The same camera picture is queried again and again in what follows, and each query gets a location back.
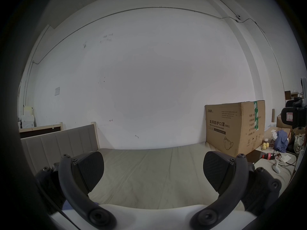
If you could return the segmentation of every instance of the upholstered headboard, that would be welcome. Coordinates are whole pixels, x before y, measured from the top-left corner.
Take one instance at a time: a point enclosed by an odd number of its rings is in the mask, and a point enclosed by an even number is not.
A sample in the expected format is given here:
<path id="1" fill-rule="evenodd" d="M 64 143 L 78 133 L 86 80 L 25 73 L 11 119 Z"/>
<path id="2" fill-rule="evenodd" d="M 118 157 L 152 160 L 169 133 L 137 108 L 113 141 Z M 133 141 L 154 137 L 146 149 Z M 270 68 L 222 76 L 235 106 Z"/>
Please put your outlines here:
<path id="1" fill-rule="evenodd" d="M 43 167 L 52 167 L 54 163 L 60 162 L 65 153 L 74 157 L 99 149 L 95 122 L 78 128 L 23 138 L 21 143 L 34 175 Z"/>

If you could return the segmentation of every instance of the green tape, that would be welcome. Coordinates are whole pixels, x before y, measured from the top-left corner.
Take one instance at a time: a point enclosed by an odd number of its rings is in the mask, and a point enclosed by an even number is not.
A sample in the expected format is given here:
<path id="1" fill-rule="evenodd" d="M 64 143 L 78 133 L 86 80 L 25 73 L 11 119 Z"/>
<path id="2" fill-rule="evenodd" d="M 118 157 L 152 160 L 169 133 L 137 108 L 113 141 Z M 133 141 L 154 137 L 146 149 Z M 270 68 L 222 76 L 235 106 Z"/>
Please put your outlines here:
<path id="1" fill-rule="evenodd" d="M 255 109 L 255 130 L 258 131 L 258 103 L 254 102 L 254 109 Z"/>

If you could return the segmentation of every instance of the beige mattress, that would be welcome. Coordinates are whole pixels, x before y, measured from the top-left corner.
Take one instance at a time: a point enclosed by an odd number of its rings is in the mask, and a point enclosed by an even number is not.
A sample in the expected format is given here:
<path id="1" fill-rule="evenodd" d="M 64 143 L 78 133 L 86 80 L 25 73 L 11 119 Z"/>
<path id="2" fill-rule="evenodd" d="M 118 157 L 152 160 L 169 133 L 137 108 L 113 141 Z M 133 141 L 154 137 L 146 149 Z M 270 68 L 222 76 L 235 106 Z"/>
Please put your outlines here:
<path id="1" fill-rule="evenodd" d="M 218 193 L 204 176 L 206 152 L 216 149 L 208 143 L 151 150 L 100 149 L 105 163 L 102 179 L 89 197 L 99 204 L 140 209 L 169 209 L 188 205 L 210 205 Z M 272 170 L 272 161 L 261 159 L 264 167 L 282 182 L 283 192 L 294 166 Z M 244 210 L 240 202 L 236 209 Z"/>

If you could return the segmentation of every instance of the white controller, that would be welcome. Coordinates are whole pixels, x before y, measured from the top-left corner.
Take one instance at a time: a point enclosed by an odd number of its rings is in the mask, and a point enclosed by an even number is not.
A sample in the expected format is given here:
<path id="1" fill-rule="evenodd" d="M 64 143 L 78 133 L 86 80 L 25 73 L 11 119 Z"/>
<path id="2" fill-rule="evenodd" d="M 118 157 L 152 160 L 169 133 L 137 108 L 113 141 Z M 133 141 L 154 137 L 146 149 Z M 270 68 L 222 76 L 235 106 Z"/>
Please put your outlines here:
<path id="1" fill-rule="evenodd" d="M 272 166 L 273 170 L 279 174 L 280 173 L 280 169 L 278 168 L 278 160 L 275 161 L 275 163 Z"/>

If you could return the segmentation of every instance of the cardboard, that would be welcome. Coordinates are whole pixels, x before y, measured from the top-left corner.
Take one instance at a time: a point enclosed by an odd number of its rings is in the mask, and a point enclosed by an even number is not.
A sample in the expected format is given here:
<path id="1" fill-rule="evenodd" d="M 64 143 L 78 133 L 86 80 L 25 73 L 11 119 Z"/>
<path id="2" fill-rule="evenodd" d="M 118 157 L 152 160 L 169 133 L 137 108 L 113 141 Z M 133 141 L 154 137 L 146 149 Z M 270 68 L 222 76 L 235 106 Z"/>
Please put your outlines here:
<path id="1" fill-rule="evenodd" d="M 205 112 L 207 142 L 221 152 L 235 157 L 262 144 L 264 101 L 206 105 Z"/>
<path id="2" fill-rule="evenodd" d="M 280 117 L 280 114 L 277 116 L 276 127 L 278 127 L 278 128 L 292 128 L 291 125 L 286 125 L 282 122 L 282 118 Z"/>
<path id="3" fill-rule="evenodd" d="M 278 128 L 278 127 L 270 127 L 263 135 L 263 142 L 268 142 L 269 147 L 274 147 L 273 133 L 279 130 L 283 130 L 287 133 L 289 140 L 291 140 L 291 129 L 289 128 Z"/>
<path id="4" fill-rule="evenodd" d="M 292 129 L 291 130 L 291 136 L 293 136 L 293 133 L 295 132 L 295 135 L 302 135 L 302 134 L 305 134 L 306 133 L 306 130 L 305 129 Z"/>
<path id="5" fill-rule="evenodd" d="M 285 99 L 286 100 L 291 100 L 291 91 L 290 90 L 285 91 Z"/>

